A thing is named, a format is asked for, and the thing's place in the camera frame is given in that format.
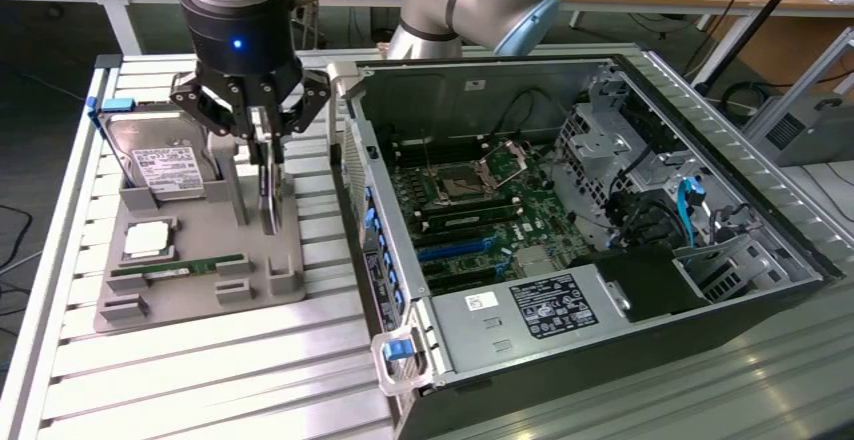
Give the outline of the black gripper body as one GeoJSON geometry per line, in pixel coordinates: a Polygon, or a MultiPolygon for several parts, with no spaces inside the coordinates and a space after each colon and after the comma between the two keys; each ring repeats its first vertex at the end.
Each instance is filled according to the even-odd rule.
{"type": "Polygon", "coordinates": [[[290,31],[292,0],[265,0],[241,7],[178,0],[197,60],[230,76],[302,76],[290,31]]]}

